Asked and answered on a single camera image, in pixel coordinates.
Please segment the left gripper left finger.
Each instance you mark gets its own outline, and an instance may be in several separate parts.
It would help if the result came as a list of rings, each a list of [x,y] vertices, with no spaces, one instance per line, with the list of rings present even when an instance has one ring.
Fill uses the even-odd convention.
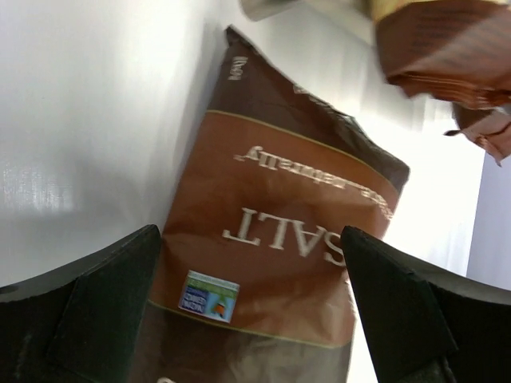
[[[146,225],[1,289],[3,382],[125,382],[160,254]]]

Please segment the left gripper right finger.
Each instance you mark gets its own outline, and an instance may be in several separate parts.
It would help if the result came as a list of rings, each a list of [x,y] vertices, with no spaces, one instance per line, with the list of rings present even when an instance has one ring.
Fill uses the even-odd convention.
[[[510,292],[401,252],[356,227],[341,233],[380,382],[508,382]]]

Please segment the dark brown sea salt bag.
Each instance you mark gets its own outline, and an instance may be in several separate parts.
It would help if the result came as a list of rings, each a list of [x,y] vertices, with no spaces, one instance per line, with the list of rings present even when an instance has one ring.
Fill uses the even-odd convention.
[[[382,238],[410,169],[233,27],[162,233],[132,382],[344,382],[340,235]]]

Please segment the brown Chuba bag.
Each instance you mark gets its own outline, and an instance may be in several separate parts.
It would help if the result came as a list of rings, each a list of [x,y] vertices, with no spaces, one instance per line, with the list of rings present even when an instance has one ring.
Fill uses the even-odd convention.
[[[372,1],[382,72],[408,97],[453,107],[457,129],[497,163],[510,155],[510,3]]]

